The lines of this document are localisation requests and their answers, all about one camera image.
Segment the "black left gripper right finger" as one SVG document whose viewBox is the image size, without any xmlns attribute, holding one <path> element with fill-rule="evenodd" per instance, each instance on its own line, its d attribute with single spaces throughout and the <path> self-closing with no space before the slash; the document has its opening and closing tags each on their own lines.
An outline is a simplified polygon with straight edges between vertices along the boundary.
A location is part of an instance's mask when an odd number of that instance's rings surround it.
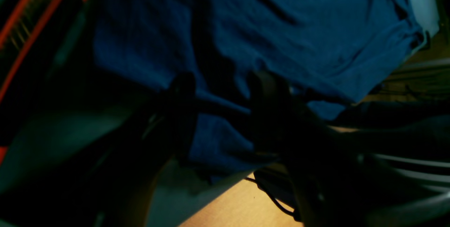
<svg viewBox="0 0 450 227">
<path fill-rule="evenodd" d="M 285 166 L 306 227 L 448 227 L 449 193 L 399 174 L 328 127 L 280 76 L 249 73 L 255 151 Z"/>
</svg>

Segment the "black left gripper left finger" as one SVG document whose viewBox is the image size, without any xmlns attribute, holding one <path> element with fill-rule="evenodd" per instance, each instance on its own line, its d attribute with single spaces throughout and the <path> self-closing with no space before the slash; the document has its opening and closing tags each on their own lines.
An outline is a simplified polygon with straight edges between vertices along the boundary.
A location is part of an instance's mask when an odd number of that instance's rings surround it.
<svg viewBox="0 0 450 227">
<path fill-rule="evenodd" d="M 49 172 L 1 194 L 1 220 L 16 227 L 143 227 L 159 173 L 192 139 L 193 73 Z"/>
</svg>

